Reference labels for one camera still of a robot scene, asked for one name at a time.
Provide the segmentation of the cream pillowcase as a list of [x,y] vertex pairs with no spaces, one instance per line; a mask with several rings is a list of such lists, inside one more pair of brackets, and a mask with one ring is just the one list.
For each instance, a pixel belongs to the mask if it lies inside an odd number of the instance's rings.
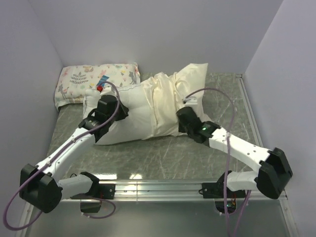
[[182,135],[176,112],[185,107],[186,96],[205,87],[207,69],[207,63],[191,63],[170,76],[158,73],[141,82],[151,109],[151,128],[145,139]]

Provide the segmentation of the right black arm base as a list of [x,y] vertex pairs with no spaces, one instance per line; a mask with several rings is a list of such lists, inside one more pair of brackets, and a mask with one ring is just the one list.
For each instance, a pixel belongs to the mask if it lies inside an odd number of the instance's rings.
[[[204,199],[223,199],[224,198],[224,190],[223,184],[221,183],[202,183],[201,189],[198,191],[200,195],[203,196]],[[230,191],[227,189],[227,210],[229,214],[233,214],[237,210],[237,198],[245,198],[246,191]],[[224,214],[224,201],[215,201],[215,208],[218,212]]]

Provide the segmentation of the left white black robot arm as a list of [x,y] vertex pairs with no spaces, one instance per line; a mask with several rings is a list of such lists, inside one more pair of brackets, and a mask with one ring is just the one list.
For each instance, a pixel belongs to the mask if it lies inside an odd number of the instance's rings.
[[99,179],[82,172],[63,179],[72,163],[108,133],[111,125],[128,117],[129,109],[117,97],[103,95],[72,136],[55,152],[37,165],[21,170],[19,196],[43,213],[49,213],[63,199],[77,195],[95,198],[100,194]]

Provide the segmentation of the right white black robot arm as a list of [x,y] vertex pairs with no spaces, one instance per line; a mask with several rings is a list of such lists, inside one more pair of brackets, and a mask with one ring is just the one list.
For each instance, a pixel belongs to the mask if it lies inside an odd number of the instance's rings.
[[183,107],[176,113],[179,132],[199,144],[217,149],[243,162],[251,171],[229,170],[215,183],[204,183],[202,191],[210,198],[243,198],[246,191],[259,191],[270,199],[278,199],[293,176],[283,150],[269,150],[253,145],[211,121],[202,122],[193,108]]

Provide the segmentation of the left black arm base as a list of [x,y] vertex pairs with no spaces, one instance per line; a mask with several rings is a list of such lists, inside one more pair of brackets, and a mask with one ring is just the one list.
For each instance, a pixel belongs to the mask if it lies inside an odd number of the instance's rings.
[[[80,195],[80,211],[81,214],[91,219],[105,219],[112,216],[116,211],[116,205],[113,203],[115,196],[116,185],[115,184],[101,184],[99,185],[95,194]],[[93,216],[101,210],[102,204],[110,204],[113,209],[105,216]]]

